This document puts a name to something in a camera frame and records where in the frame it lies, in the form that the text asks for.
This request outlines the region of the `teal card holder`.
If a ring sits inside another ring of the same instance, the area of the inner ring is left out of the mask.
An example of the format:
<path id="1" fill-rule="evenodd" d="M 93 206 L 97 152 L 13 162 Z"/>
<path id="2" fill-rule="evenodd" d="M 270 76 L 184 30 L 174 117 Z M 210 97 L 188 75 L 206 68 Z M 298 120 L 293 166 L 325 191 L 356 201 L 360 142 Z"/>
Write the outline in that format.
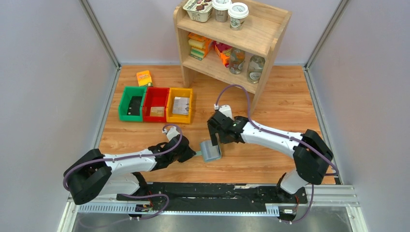
<path id="1" fill-rule="evenodd" d="M 200 143 L 200 150 L 195 152 L 195 157 L 202 157 L 204 162 L 219 160 L 222 157 L 222 151 L 219 144 L 212 145 L 211 140 L 206 140 Z"/>

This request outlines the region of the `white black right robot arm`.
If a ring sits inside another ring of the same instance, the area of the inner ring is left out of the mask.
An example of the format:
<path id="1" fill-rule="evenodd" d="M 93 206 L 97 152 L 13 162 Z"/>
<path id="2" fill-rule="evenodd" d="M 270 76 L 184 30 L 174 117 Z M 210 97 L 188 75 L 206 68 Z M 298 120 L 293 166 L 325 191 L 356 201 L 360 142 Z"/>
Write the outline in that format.
<path id="1" fill-rule="evenodd" d="M 270 128 L 243 116 L 216 110 L 207 121 L 212 145 L 248 143 L 279 151 L 294 160 L 295 169 L 285 173 L 278 188 L 295 194 L 307 184 L 320 185 L 333 165 L 333 152 L 314 130 L 304 133 Z"/>

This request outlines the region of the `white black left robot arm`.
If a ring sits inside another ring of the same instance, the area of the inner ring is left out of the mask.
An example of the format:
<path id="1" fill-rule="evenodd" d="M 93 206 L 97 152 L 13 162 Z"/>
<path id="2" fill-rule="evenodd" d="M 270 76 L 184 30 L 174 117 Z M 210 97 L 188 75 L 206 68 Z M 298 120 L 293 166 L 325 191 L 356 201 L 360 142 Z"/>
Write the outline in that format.
<path id="1" fill-rule="evenodd" d="M 102 195 L 114 177 L 164 169 L 175 161 L 182 163 L 195 155 L 189 140 L 180 134 L 168 142 L 123 155 L 103 154 L 95 148 L 64 172 L 63 187 L 70 192 L 76 205 L 82 205 Z"/>

